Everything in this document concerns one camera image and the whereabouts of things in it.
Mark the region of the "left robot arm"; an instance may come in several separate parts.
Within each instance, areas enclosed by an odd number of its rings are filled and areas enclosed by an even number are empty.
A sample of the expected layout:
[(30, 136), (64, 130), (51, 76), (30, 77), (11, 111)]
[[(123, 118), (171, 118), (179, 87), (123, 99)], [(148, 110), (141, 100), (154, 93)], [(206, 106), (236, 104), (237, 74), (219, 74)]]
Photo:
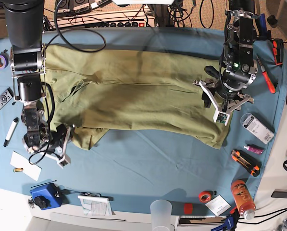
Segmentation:
[(210, 78), (193, 82), (203, 90), (204, 106), (215, 108), (214, 122), (224, 125), (228, 124), (234, 110), (253, 102), (242, 90), (254, 82), (258, 73), (257, 61), (253, 58), (256, 36), (253, 20), (258, 18), (255, 3), (252, 0), (228, 0), (227, 3), (219, 68), (206, 66), (204, 71)]

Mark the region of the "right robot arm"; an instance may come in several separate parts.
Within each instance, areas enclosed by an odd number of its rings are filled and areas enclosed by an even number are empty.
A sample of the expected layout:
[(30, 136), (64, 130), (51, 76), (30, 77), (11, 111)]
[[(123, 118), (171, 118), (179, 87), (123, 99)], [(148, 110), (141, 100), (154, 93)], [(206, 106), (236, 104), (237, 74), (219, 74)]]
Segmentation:
[(42, 0), (3, 1), (8, 36), (11, 42), (10, 67), (12, 70), (14, 99), (23, 103), (21, 120), (27, 133), (23, 137), (25, 149), (34, 156), (40, 154), (56, 161), (63, 168), (71, 162), (66, 148), (71, 127), (59, 125), (50, 129), (55, 104), (45, 109), (41, 100), (53, 92), (45, 82), (46, 52), (42, 43)]

